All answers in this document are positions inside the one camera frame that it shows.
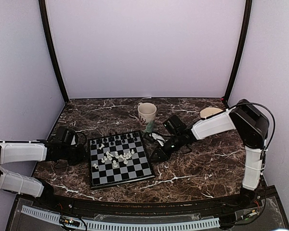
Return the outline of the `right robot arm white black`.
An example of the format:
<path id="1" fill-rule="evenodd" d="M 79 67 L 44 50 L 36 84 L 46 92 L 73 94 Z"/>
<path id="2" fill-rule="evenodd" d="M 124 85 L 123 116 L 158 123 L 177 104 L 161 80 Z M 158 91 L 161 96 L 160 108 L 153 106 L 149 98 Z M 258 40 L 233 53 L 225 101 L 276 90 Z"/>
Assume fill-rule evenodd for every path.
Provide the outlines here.
<path id="1" fill-rule="evenodd" d="M 236 105 L 201 118 L 189 126 L 178 116 L 173 115 L 163 123 L 171 136 L 163 145 L 156 147 L 150 155 L 150 161 L 155 163 L 168 161 L 171 155 L 183 146 L 227 131 L 237 131 L 245 147 L 242 188 L 246 191 L 237 197 L 236 205 L 241 209 L 246 209 L 255 200 L 252 191 L 256 190 L 259 185 L 265 169 L 266 152 L 274 136 L 274 132 L 269 131 L 269 119 L 260 111 L 260 108 L 271 113 L 262 104 L 242 99 Z"/>

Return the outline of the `black grey chessboard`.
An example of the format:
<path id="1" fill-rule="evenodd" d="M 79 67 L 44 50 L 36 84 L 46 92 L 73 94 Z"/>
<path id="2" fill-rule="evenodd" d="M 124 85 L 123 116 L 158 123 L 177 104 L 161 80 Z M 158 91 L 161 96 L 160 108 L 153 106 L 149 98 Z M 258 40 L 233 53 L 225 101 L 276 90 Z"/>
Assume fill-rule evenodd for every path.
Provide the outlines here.
<path id="1" fill-rule="evenodd" d="M 110 134 L 88 140 L 91 189 L 138 182 L 155 177 L 141 131 Z M 114 168 L 113 160 L 118 162 Z"/>

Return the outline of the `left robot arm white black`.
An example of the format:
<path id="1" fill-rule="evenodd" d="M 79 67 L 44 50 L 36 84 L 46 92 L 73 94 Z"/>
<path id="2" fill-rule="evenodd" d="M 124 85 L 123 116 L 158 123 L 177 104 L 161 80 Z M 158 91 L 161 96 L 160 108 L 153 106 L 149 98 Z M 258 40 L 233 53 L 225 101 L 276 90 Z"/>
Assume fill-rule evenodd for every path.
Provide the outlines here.
<path id="1" fill-rule="evenodd" d="M 3 141 L 0 140 L 0 190 L 26 194 L 39 198 L 48 210 L 58 206 L 58 198 L 53 188 L 43 180 L 4 167 L 12 164 L 67 161 L 69 166 L 81 163 L 86 157 L 83 144 L 72 138 L 64 141 Z"/>

